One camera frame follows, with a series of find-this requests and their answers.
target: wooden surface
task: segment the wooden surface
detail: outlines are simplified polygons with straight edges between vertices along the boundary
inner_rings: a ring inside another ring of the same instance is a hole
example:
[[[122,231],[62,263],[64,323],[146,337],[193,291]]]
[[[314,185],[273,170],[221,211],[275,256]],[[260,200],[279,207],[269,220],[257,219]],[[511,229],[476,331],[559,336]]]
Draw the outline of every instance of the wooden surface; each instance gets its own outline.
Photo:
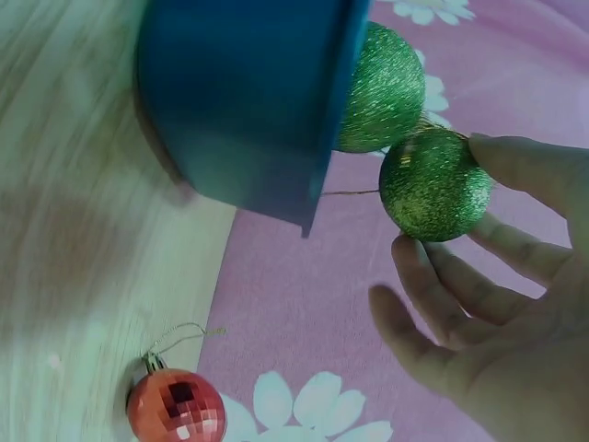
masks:
[[[168,327],[206,322],[234,209],[186,198],[145,141],[143,10],[0,0],[3,442],[132,440],[134,358]],[[194,369],[200,345],[168,364]]]

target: finger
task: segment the finger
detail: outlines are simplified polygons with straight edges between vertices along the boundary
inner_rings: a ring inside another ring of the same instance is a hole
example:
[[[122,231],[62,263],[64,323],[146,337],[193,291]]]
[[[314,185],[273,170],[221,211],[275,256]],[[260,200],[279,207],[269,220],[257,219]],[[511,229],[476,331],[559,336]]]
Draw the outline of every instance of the finger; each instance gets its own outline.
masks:
[[[573,189],[587,182],[589,151],[516,136],[477,134],[469,145],[479,164],[504,186],[529,193],[565,217],[580,203],[573,201],[579,199]]]
[[[470,315],[503,325],[530,305],[532,299],[499,287],[441,244],[425,246],[444,287]]]
[[[492,325],[466,315],[456,299],[440,283],[419,241],[399,237],[393,243],[392,254],[411,303],[439,343],[459,349],[479,343],[494,331]]]
[[[570,249],[542,242],[490,214],[485,214],[469,235],[523,277],[543,286],[550,285],[560,267],[572,256]]]
[[[430,390],[445,394],[446,367],[454,352],[435,345],[421,333],[390,288],[370,290],[370,309],[376,329],[403,369]]]

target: white flower pattern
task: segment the white flower pattern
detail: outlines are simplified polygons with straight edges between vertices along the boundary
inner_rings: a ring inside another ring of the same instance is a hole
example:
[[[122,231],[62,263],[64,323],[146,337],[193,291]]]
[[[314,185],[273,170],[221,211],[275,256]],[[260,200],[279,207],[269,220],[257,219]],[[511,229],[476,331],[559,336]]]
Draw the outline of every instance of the white flower pattern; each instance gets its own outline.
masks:
[[[261,375],[253,398],[256,419],[266,427],[261,433],[246,407],[221,397],[227,414],[224,442],[387,442],[393,434],[389,421],[350,429],[365,397],[358,390],[341,392],[341,377],[328,371],[312,377],[295,399],[279,373]],[[293,417],[297,425],[291,424]]]
[[[430,25],[438,16],[448,25],[456,26],[460,19],[472,20],[475,15],[467,8],[468,0],[380,0],[393,4],[393,11],[410,17],[416,25]]]
[[[425,67],[425,55],[422,51],[415,50],[417,57],[420,59],[422,66]],[[452,128],[452,124],[439,115],[438,112],[447,110],[450,107],[450,103],[444,96],[445,86],[441,78],[437,76],[425,75],[425,102],[423,103],[423,115],[427,117],[430,122],[439,124],[448,129]],[[388,152],[388,147],[372,152],[378,157],[382,157]]]

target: pink fabric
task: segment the pink fabric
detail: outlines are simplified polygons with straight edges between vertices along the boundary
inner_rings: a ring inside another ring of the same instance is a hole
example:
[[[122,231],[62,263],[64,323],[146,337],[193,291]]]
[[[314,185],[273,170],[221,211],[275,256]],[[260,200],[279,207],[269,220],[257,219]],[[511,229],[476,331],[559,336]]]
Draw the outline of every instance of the pink fabric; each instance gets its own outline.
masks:
[[[439,113],[458,131],[588,144],[589,3],[470,0],[476,16],[457,26],[441,19],[417,25],[393,7],[376,2],[371,19],[423,52],[426,73],[443,80],[450,103]],[[380,162],[335,154],[325,190],[375,188]],[[497,188],[491,211],[568,244],[565,223],[524,194]],[[390,421],[396,442],[489,441],[453,404],[405,375],[376,334],[367,289],[386,282],[402,291],[390,259],[397,234],[374,194],[324,197],[307,240],[296,227],[239,213],[209,320],[227,335],[205,341],[199,372],[252,410],[261,374],[278,371],[296,394],[327,370],[342,377],[345,390],[365,395],[358,424]],[[499,284],[540,293],[468,239],[451,247]]]

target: green glitter ball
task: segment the green glitter ball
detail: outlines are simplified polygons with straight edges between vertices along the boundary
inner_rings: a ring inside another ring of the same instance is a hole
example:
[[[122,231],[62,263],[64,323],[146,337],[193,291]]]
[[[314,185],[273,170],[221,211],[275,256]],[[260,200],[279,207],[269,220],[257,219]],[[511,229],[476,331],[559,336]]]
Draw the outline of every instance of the green glitter ball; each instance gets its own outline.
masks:
[[[380,169],[378,191],[403,233],[444,242],[468,233],[491,198],[491,177],[475,161],[468,140],[430,127],[391,148]]]
[[[337,150],[360,154],[398,144],[420,119],[424,101],[425,74],[415,51],[369,22]]]

